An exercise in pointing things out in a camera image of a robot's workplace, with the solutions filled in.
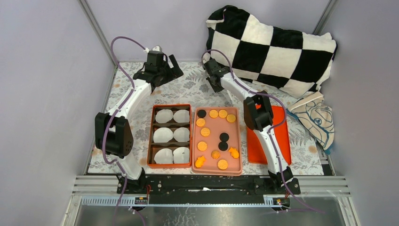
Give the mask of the orange cookie box with liners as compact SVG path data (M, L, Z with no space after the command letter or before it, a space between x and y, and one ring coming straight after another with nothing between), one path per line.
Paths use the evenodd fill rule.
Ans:
M147 166L152 169L189 168L192 165L190 104L154 105Z

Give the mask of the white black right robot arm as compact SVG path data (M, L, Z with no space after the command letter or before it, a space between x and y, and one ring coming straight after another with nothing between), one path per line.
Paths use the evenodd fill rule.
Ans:
M270 188L276 194L283 193L294 177L275 135L271 95L250 88L232 72L232 69L227 66L221 67L214 59L204 63L203 68L215 92L226 89L242 102L244 122L257 136L267 159Z

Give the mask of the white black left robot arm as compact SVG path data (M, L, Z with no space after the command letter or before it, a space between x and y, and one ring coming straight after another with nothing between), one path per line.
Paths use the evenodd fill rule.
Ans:
M145 190L146 181L140 177L143 168L131 153L134 138L129 120L157 87L183 74L174 55L150 50L143 68L129 79L131 86L122 99L108 112L95 116L96 148L107 164L117 164L123 177L129 179L128 188L136 194Z

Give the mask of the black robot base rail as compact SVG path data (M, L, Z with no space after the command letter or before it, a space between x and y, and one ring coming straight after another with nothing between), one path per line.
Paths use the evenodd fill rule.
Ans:
M118 178L117 193L142 194L150 204L260 204L264 195L286 196L286 188L301 193L294 178L278 186L269 176L146 174L138 180Z

